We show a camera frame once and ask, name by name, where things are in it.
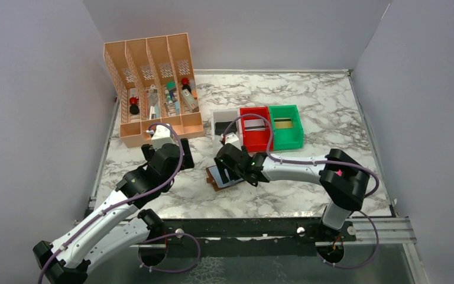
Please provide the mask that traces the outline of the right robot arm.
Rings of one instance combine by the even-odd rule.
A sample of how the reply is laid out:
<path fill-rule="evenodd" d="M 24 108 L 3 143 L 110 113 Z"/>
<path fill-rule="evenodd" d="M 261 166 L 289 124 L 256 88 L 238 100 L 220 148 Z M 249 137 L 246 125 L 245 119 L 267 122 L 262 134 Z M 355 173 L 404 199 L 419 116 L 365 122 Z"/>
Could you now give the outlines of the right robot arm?
<path fill-rule="evenodd" d="M 331 202 L 317 225 L 317 232 L 326 241 L 337 237 L 347 217 L 362 209 L 369 180 L 378 180 L 373 171 L 340 149 L 331 149 L 316 158 L 297 158 L 263 152 L 250 155 L 245 147 L 226 143 L 214 161 L 223 183 L 242 179 L 257 186 L 260 182 L 289 180 L 322 186 Z"/>

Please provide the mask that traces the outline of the red plastic bin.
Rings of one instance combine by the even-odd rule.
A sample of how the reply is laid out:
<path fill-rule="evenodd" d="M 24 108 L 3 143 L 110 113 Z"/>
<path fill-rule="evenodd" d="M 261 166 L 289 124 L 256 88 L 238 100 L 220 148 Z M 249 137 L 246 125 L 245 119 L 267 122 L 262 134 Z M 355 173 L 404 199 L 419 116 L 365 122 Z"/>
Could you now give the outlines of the red plastic bin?
<path fill-rule="evenodd" d="M 239 112 L 240 115 L 257 114 L 261 117 L 264 117 L 268 121 L 270 120 L 270 113 L 267 106 L 240 108 Z M 240 119 L 243 145 L 247 148 L 248 152 L 266 151 L 267 143 L 270 137 L 270 130 L 268 129 L 267 125 L 265 131 L 245 131 L 244 129 L 244 121 L 253 119 L 261 118 L 248 116 Z"/>

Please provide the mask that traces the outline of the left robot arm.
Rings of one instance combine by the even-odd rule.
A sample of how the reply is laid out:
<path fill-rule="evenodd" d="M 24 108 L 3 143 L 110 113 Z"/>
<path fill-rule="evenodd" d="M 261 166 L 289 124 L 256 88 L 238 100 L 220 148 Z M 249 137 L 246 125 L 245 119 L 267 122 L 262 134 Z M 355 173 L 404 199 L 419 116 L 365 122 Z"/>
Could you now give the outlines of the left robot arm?
<path fill-rule="evenodd" d="M 142 152 L 150 161 L 126 173 L 116 189 L 64 236 L 53 242 L 40 241 L 33 253 L 41 268 L 38 282 L 84 283 L 100 264 L 121 250 L 145 240 L 155 243 L 164 232 L 162 220 L 144 206 L 168 192 L 177 168 L 191 169 L 194 161 L 186 138 L 181 146 L 162 145 L 151 151 L 149 144 Z"/>

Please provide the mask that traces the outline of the orange desk organizer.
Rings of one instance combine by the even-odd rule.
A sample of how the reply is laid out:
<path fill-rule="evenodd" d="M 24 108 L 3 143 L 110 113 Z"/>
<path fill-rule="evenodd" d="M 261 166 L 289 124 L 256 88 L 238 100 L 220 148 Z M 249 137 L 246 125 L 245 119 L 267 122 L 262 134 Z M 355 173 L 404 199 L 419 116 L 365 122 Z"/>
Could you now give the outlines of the orange desk organizer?
<path fill-rule="evenodd" d="M 128 148 L 150 142 L 147 128 L 170 124 L 180 137 L 205 134 L 200 110 L 190 112 L 180 91 L 188 89 L 199 104 L 187 33 L 105 43 L 103 58 L 119 98 L 119 136 Z M 129 113 L 129 98 L 140 113 Z"/>

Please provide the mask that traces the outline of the green plastic bin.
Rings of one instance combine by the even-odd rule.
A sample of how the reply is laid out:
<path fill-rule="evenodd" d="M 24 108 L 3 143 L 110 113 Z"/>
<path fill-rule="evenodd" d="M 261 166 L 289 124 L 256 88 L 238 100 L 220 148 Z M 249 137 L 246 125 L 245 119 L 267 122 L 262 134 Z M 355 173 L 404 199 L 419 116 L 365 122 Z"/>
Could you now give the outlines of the green plastic bin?
<path fill-rule="evenodd" d="M 297 105 L 271 105 L 268 109 L 274 132 L 273 150 L 282 151 L 302 148 L 304 131 Z M 275 129 L 274 120 L 281 118 L 291 118 L 293 128 Z"/>

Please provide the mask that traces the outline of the white plastic bin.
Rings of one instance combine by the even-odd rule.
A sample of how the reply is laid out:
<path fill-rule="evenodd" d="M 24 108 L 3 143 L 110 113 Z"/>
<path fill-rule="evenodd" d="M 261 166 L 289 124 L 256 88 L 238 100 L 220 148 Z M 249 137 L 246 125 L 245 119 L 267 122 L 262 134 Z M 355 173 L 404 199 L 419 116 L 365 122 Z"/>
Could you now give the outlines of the white plastic bin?
<path fill-rule="evenodd" d="M 222 135 L 216 135 L 214 132 L 214 124 L 216 122 L 226 122 L 230 121 L 230 123 L 237 117 L 240 116 L 239 108 L 229 108 L 229 109 L 214 109 L 211 110 L 211 138 L 212 138 L 212 154 L 215 156 L 217 152 L 222 147 L 221 138 Z M 241 120 L 237 120 L 236 123 L 229 128 L 229 133 L 235 133 L 242 145 L 243 145 L 243 138 L 242 138 L 242 128 L 241 128 Z"/>

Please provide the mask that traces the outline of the brown leather card holder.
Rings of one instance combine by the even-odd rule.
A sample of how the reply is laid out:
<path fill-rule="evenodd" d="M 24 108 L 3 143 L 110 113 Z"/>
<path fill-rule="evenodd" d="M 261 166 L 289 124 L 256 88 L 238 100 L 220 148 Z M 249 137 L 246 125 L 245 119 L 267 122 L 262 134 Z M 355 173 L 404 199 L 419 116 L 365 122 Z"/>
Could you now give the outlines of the brown leather card holder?
<path fill-rule="evenodd" d="M 224 182 L 217 166 L 207 167 L 206 174 L 206 183 L 211 185 L 215 191 L 221 191 L 223 189 L 227 189 L 239 183 L 245 182 L 242 178 L 231 179 L 227 173 L 225 173 L 225 175 L 228 178 L 228 181 Z"/>

